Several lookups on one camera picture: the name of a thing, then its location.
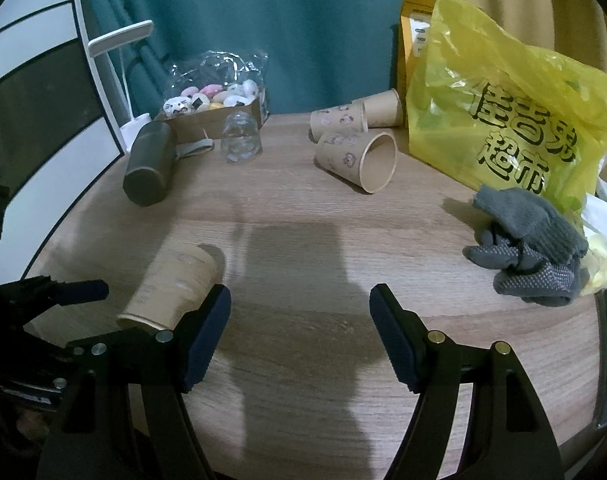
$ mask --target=wooden table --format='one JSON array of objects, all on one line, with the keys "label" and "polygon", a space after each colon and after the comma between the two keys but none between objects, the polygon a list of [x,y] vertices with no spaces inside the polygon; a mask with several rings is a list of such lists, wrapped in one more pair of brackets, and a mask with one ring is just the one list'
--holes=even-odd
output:
[{"label": "wooden table", "polygon": [[[544,308],[497,295],[494,272],[461,254],[487,218],[473,192],[408,155],[392,182],[365,195],[313,164],[307,117],[276,116],[264,153],[241,165],[211,152],[181,160],[169,196],[125,197],[126,161],[75,206],[31,274],[103,278],[101,304],[55,307],[46,339],[114,330],[115,317],[169,238],[218,254],[232,316],[203,383],[186,396],[213,468],[239,480],[379,479],[416,397],[397,382],[368,314],[386,282],[429,329],[517,351],[559,444],[592,419],[599,376],[593,297]],[[405,136],[399,133],[403,145]],[[442,474],[455,471],[471,388],[462,387]]]}]

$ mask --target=knit glove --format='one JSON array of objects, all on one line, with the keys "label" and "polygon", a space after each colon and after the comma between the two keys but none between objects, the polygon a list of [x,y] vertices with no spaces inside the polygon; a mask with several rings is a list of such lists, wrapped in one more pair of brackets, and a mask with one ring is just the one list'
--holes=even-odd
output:
[{"label": "knit glove", "polygon": [[530,191],[481,186],[472,205],[493,216],[512,238],[522,240],[551,264],[569,264],[587,253],[583,235],[550,202]]}]

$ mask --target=plastic bag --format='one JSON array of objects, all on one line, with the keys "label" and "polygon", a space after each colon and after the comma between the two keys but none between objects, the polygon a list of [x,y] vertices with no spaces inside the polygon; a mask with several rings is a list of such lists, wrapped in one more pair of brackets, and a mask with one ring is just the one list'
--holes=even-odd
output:
[{"label": "plastic bag", "polygon": [[437,0],[407,94],[410,153],[472,189],[521,186],[581,211],[607,150],[607,74]]},{"label": "plastic bag", "polygon": [[206,51],[190,62],[172,65],[164,99],[177,97],[191,86],[203,88],[219,84],[227,88],[234,83],[242,84],[248,79],[263,88],[267,64],[268,54],[261,51],[244,54]]},{"label": "plastic bag", "polygon": [[168,118],[193,115],[219,107],[260,102],[260,124],[268,118],[264,75],[268,54],[208,50],[190,62],[174,63],[164,91],[162,110]]},{"label": "plastic bag", "polygon": [[586,195],[586,206],[581,218],[589,245],[586,256],[581,259],[581,266],[590,274],[590,279],[581,291],[583,296],[607,288],[607,202]]}]

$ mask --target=yellow plastic bag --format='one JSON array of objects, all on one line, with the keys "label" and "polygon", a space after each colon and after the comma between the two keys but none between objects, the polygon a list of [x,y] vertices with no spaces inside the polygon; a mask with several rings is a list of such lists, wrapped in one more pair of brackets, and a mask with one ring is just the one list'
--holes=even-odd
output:
[{"label": "yellow plastic bag", "polygon": [[521,186],[581,211],[607,149],[607,74],[437,0],[407,94],[410,153],[479,189]]}]

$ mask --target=kraft paper cup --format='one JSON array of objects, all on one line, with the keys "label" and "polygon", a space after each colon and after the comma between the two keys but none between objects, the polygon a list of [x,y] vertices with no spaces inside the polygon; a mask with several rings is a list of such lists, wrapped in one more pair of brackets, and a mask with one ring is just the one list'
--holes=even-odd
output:
[{"label": "kraft paper cup", "polygon": [[365,106],[365,119],[369,128],[390,128],[403,123],[401,99],[394,89],[353,101],[359,102]]},{"label": "kraft paper cup", "polygon": [[117,316],[117,324],[151,333],[173,330],[186,312],[201,306],[215,285],[216,275],[215,261],[203,249],[167,242],[146,270],[125,311]]},{"label": "kraft paper cup", "polygon": [[375,193],[397,167],[397,142],[390,132],[328,132],[319,140],[315,158],[325,170]]},{"label": "kraft paper cup", "polygon": [[368,131],[363,103],[351,103],[310,114],[310,130],[315,142],[326,132],[363,133]]}]

